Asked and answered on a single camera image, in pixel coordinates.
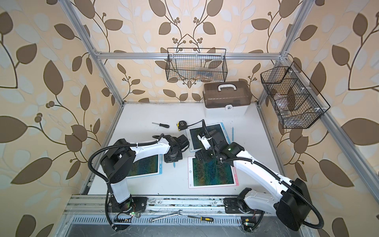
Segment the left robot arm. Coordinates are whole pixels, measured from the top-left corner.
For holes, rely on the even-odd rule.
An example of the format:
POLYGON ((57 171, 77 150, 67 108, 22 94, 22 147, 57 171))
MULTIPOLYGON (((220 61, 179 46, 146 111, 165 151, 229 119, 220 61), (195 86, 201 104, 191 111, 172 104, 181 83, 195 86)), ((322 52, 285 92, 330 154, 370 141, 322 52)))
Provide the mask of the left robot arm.
POLYGON ((142 143, 129 143, 119 139, 111 146, 93 153, 88 159, 89 170, 105 181, 108 193, 119 204, 132 201, 127 186, 127 175, 133 164, 145 158, 163 155, 165 163, 183 159, 183 152, 190 144, 185 135, 154 135, 154 140, 142 143))

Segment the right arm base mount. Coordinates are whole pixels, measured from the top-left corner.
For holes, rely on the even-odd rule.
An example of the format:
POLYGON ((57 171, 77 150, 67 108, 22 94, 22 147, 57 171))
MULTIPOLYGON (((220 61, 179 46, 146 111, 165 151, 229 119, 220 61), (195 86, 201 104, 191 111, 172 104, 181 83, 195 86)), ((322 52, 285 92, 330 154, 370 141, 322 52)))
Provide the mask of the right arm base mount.
POLYGON ((254 215, 254 214, 262 214, 262 210, 258 209, 250 209, 246 205, 239 204, 239 200, 235 197, 233 198, 224 198, 223 204, 225 207, 225 213, 226 214, 248 214, 248 215, 254 215))

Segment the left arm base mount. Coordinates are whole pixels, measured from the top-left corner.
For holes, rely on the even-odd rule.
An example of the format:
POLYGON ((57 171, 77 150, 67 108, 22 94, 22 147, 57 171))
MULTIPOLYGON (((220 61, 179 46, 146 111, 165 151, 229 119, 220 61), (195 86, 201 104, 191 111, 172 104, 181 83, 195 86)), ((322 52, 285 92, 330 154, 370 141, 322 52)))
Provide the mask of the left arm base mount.
POLYGON ((108 197, 105 208, 109 212, 144 212, 147 207, 147 197, 130 197, 122 203, 118 203, 114 196, 108 197))

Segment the pink writing tablet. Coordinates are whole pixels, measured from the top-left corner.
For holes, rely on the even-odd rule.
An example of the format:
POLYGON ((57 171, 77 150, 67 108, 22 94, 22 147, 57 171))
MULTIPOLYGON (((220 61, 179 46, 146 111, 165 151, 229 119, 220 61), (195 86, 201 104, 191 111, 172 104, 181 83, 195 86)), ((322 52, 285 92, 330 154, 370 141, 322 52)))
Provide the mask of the pink writing tablet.
POLYGON ((188 181, 190 189, 238 186, 236 169, 216 160, 199 161, 188 157, 188 181))

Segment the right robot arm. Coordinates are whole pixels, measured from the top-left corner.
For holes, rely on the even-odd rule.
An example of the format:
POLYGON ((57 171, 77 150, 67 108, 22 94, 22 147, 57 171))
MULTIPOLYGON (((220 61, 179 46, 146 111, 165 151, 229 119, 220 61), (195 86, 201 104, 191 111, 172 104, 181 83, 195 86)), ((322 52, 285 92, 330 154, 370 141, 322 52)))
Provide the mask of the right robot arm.
POLYGON ((208 131, 205 120, 201 123, 202 131, 197 138, 203 145, 203 149, 197 151, 195 157, 204 162, 217 160, 241 170, 268 191, 264 194, 245 188, 237 198, 240 212, 258 209, 276 214, 277 218, 293 231, 298 231, 302 225, 313 229, 324 227, 324 219, 312 204, 304 181, 299 178, 291 180, 274 172, 238 143, 228 143, 216 130, 208 131))

